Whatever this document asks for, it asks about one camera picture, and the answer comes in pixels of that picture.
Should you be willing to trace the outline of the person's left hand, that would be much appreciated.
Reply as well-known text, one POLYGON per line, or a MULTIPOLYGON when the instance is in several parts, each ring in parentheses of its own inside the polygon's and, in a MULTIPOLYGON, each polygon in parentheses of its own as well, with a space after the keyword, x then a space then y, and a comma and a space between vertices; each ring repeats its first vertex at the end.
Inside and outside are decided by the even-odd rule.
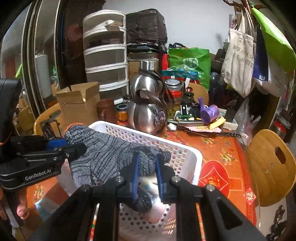
MULTIPOLYGON (((28 208, 28 202, 27 202, 27 188, 23 188, 21 190, 19 190, 16 193, 17 197, 18 197, 18 206, 16 209, 16 214, 18 215, 18 217, 20 217, 22 220, 26 220, 27 217, 29 216, 29 208, 28 208)), ((4 192, 3 189, 1 188, 1 194, 0 194, 0 199, 2 200, 4 197, 4 192)), ((4 210, 4 208, 1 205, 1 219, 2 220, 7 220, 7 214, 4 210)))

